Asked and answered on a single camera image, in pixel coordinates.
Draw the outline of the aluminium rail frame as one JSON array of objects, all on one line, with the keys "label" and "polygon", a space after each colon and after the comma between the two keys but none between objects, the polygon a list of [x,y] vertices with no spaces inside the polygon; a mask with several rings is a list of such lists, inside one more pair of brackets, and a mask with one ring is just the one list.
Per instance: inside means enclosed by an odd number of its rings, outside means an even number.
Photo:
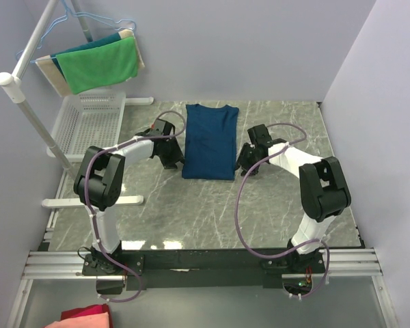
[{"label": "aluminium rail frame", "polygon": [[[252,286],[148,288],[124,293],[110,305],[115,327],[397,327],[373,249],[334,249],[328,283],[312,296]],[[71,251],[33,251],[25,265],[8,327],[44,327],[61,313],[100,303],[98,282],[120,276],[84,276]]]}]

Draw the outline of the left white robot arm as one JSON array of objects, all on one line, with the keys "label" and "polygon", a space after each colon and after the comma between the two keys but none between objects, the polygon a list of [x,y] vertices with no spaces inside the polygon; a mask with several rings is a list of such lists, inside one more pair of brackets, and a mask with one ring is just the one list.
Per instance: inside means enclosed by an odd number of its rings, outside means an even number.
[{"label": "left white robot arm", "polygon": [[124,170],[141,160],[158,157],[164,169],[176,169],[184,155],[176,137],[181,134],[167,120],[153,125],[124,143],[110,148],[89,147],[74,180],[73,191],[84,204],[92,225],[92,248],[109,255],[120,251],[113,206],[120,198]]}]

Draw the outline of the green towel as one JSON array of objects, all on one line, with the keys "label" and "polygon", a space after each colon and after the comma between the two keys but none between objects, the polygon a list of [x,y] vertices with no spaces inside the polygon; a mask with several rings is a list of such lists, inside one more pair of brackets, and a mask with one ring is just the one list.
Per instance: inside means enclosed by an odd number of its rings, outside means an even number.
[{"label": "green towel", "polygon": [[73,94],[123,83],[137,76],[139,56],[133,37],[55,56]]}]

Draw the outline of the beige towel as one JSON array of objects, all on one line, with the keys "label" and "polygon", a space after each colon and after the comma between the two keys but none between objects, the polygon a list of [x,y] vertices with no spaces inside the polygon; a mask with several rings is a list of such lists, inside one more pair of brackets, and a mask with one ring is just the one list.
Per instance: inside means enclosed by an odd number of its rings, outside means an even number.
[{"label": "beige towel", "polygon": [[[144,61],[142,59],[136,37],[132,31],[129,30],[121,30],[119,32],[121,39],[127,38],[127,37],[133,37],[136,42],[136,50],[139,56],[139,70],[145,68]],[[53,63],[53,60],[51,59],[50,55],[40,57],[35,60],[35,64],[37,67],[41,70],[42,74],[46,77],[46,79],[49,81],[49,83],[53,86],[55,91],[60,95],[60,96],[70,96],[73,93],[71,92],[70,88],[68,87],[68,84],[66,83],[66,80],[64,78],[64,75],[62,73],[62,70],[59,70],[56,65]]]}]

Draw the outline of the teal towel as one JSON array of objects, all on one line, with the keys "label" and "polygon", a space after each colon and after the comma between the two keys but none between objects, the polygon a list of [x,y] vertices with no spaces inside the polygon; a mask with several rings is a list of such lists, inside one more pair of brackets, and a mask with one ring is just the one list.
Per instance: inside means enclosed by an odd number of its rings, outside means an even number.
[{"label": "teal towel", "polygon": [[75,52],[75,51],[82,51],[82,50],[93,49],[93,48],[96,48],[96,47],[104,46],[104,45],[106,45],[106,44],[111,44],[111,43],[113,43],[113,42],[117,42],[117,41],[119,41],[119,40],[121,40],[121,37],[120,37],[119,33],[114,33],[114,34],[111,34],[110,36],[101,38],[101,39],[99,39],[99,40],[95,40],[95,41],[92,41],[92,42],[88,42],[88,43],[86,43],[86,44],[82,44],[82,45],[80,45],[80,46],[76,46],[76,47],[67,49],[67,50],[65,50],[65,51],[60,51],[60,52],[58,52],[58,53],[54,53],[54,54],[50,55],[50,57],[51,57],[51,59],[53,60],[53,63],[56,65],[56,67],[57,67],[59,70],[61,70],[61,68],[60,68],[60,66],[59,66],[59,62],[58,62],[57,59],[56,59],[56,56],[57,56],[57,55],[62,54],[62,53],[70,53],[70,52]]}]

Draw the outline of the black base beam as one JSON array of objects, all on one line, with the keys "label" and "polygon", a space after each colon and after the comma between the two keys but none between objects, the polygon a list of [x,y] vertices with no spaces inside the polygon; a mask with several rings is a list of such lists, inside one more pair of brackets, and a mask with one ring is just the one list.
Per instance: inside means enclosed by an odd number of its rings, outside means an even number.
[{"label": "black base beam", "polygon": [[99,285],[98,291],[120,293],[121,287],[198,288],[261,286],[282,288],[285,275],[305,277],[323,274],[323,255],[317,251],[300,256],[293,252],[283,258],[262,259],[246,249],[163,249],[123,250],[108,261],[100,252],[85,255],[82,274],[96,279],[120,277],[120,283]]}]

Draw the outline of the blue t shirt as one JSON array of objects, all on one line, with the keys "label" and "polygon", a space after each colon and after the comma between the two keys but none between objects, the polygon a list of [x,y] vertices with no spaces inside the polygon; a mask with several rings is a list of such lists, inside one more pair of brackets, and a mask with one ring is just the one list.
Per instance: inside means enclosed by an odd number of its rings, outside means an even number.
[{"label": "blue t shirt", "polygon": [[239,108],[186,106],[187,126],[182,177],[233,181]]}]

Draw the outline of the pink folded shirt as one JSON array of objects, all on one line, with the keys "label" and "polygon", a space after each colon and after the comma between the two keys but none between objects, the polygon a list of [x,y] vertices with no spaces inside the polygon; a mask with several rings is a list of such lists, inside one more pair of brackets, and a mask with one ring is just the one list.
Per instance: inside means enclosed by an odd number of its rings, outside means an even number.
[{"label": "pink folded shirt", "polygon": [[101,313],[55,321],[46,328],[110,328],[110,321],[108,313]]}]

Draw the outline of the red folded shirt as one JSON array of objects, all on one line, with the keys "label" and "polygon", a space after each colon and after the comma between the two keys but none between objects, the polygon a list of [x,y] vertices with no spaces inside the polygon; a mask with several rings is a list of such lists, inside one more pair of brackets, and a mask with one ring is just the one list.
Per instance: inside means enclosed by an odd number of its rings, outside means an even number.
[{"label": "red folded shirt", "polygon": [[76,318],[80,316],[89,316],[93,314],[103,314],[108,313],[108,317],[111,317],[110,309],[107,304],[96,304],[96,305],[89,305],[87,307],[78,307],[71,310],[66,310],[61,313],[61,320],[65,320],[68,318]]}]

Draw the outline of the white clothes rack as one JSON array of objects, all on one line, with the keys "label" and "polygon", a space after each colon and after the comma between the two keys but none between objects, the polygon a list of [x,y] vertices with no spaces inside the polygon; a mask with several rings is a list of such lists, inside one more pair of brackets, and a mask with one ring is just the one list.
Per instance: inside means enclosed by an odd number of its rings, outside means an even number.
[{"label": "white clothes rack", "polygon": [[[16,53],[25,48],[48,1],[0,1],[0,72],[12,73]],[[137,22],[139,45],[142,41],[144,16],[128,5],[135,1],[79,1],[86,12],[114,19],[130,18]],[[47,36],[35,57],[56,53],[85,42],[77,21],[58,26]],[[147,71],[118,85],[133,96],[156,96],[151,91]],[[57,117],[61,99],[35,64],[28,65],[23,93],[36,115],[50,131]],[[41,201],[51,197],[61,175],[60,164],[49,159],[46,145],[21,110],[0,88],[0,209],[21,212],[41,209]]]}]

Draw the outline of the white plastic basket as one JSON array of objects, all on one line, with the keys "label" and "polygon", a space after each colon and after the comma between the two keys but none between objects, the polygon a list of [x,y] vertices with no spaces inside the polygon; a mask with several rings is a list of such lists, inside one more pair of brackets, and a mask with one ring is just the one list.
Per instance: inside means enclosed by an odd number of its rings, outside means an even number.
[{"label": "white plastic basket", "polygon": [[52,137],[70,162],[83,159],[90,146],[117,144],[126,94],[98,89],[63,99]]}]

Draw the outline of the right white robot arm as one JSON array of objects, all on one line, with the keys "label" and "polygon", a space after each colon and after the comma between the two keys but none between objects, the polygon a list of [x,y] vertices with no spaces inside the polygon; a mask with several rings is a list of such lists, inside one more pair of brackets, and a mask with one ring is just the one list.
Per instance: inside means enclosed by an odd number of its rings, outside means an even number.
[{"label": "right white robot arm", "polygon": [[[303,134],[302,138],[294,141],[273,139],[269,127],[259,124],[247,130],[250,142],[243,144],[236,161],[236,168],[241,169],[243,174],[234,209],[236,233],[249,253],[264,259],[282,258],[290,254],[314,254],[334,219],[351,205],[351,193],[339,160],[334,156],[323,158],[299,150],[295,145],[305,141],[307,133],[294,124],[285,125],[300,131]],[[247,179],[256,175],[263,163],[284,169],[298,178],[304,211],[297,232],[289,240],[288,249],[274,256],[253,250],[245,242],[238,220],[238,207],[243,188]]]}]

